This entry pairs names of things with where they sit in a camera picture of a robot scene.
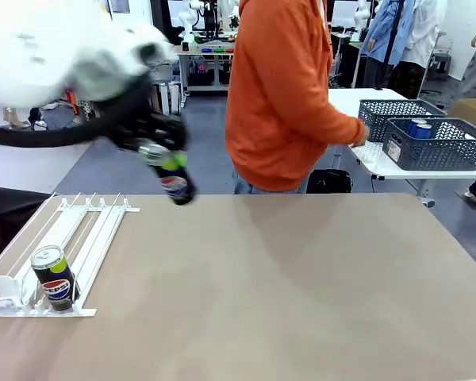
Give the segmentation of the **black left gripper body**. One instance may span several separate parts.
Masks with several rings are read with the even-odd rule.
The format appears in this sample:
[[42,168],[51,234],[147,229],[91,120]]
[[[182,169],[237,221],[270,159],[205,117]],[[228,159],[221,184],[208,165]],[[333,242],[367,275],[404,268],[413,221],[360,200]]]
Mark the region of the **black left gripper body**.
[[136,152],[147,140],[172,152],[184,151],[188,139],[188,131],[182,117],[157,113],[126,117],[110,133],[110,140],[118,148]]

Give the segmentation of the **person's right hand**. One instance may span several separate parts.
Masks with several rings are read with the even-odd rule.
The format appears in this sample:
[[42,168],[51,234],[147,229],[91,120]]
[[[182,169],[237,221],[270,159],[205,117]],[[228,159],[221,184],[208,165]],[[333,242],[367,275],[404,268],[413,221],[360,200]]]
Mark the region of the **person's right hand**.
[[356,142],[354,142],[351,146],[353,148],[358,148],[358,147],[364,146],[365,143],[367,142],[367,139],[368,139],[369,135],[370,135],[370,129],[366,125],[364,125],[362,136]]

